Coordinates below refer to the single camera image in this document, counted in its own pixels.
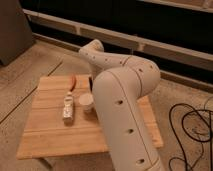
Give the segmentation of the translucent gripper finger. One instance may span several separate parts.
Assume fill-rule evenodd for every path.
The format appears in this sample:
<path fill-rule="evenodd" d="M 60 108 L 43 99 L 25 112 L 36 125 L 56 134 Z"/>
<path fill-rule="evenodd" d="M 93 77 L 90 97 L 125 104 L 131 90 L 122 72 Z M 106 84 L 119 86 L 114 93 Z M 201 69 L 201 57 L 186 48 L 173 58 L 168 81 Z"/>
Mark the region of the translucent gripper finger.
<path fill-rule="evenodd" d="M 65 124 L 71 124 L 74 119 L 74 98 L 68 94 L 64 98 L 63 121 Z"/>

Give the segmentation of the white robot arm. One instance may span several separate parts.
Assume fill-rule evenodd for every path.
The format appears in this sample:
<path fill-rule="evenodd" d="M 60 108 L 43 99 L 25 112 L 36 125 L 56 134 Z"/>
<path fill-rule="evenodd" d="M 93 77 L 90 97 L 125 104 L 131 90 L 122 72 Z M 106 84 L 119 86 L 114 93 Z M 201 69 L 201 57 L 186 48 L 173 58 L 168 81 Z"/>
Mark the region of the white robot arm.
<path fill-rule="evenodd" d="M 94 106 L 115 171 L 165 171 L 138 105 L 159 84 L 158 66 L 146 58 L 107 53 L 97 39 L 79 55 L 92 66 Z"/>

